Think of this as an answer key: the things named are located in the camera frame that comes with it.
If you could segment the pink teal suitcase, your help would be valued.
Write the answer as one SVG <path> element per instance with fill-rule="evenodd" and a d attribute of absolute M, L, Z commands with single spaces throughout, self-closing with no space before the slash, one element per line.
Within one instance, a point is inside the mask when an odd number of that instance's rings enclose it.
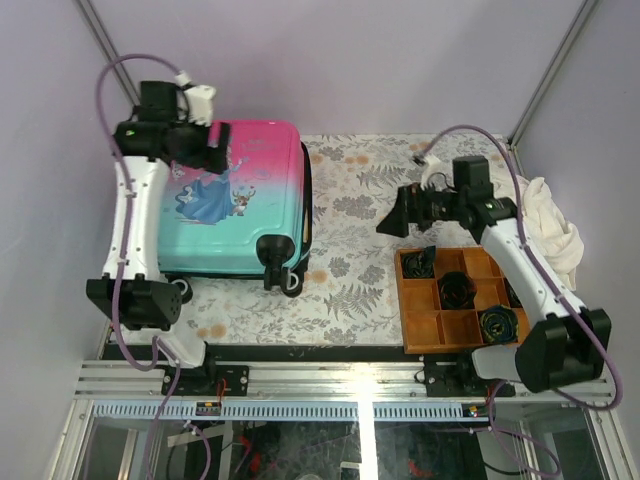
<path fill-rule="evenodd" d="M 298 129 L 276 120 L 216 123 L 221 174 L 174 161 L 162 199 L 158 263 L 168 276 L 260 280 L 298 296 L 312 243 L 311 161 Z"/>

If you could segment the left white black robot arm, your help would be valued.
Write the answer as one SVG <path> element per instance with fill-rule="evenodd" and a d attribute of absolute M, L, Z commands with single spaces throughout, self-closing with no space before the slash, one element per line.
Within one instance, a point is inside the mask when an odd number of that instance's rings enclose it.
<path fill-rule="evenodd" d="M 218 369 L 180 323 L 193 277 L 258 280 L 298 296 L 311 253 L 311 159 L 285 121 L 218 121 L 216 91 L 144 81 L 130 117 L 107 130 L 115 160 L 110 249 L 86 294 L 117 337 L 142 331 L 154 358 L 186 368 L 197 394 Z"/>

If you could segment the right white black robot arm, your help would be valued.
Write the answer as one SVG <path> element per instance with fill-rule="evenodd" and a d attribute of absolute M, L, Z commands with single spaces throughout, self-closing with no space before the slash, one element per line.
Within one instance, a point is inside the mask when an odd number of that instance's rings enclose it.
<path fill-rule="evenodd" d="M 525 339 L 473 350 L 456 369 L 458 387 L 474 395 L 505 380 L 539 393 L 598 379 L 611 332 L 607 314 L 588 309 L 558 280 L 519 223 L 514 201 L 495 197 L 486 158 L 458 158 L 453 173 L 451 189 L 400 187 L 380 226 L 405 237 L 410 225 L 424 231 L 436 221 L 458 223 L 497 263 L 527 315 Z"/>

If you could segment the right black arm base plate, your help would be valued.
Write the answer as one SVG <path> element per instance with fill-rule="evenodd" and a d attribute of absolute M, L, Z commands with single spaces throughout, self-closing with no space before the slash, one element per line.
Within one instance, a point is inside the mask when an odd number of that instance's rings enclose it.
<path fill-rule="evenodd" d="M 497 379 L 483 379 L 468 363 L 426 363 L 424 381 L 430 397 L 483 397 L 488 398 L 498 383 Z"/>

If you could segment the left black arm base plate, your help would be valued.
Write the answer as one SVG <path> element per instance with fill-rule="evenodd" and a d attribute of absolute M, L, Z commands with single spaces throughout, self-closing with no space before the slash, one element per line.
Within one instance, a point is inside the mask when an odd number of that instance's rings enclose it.
<path fill-rule="evenodd" d="M 246 365 L 204 365 L 181 369 L 174 395 L 244 397 L 250 368 Z"/>

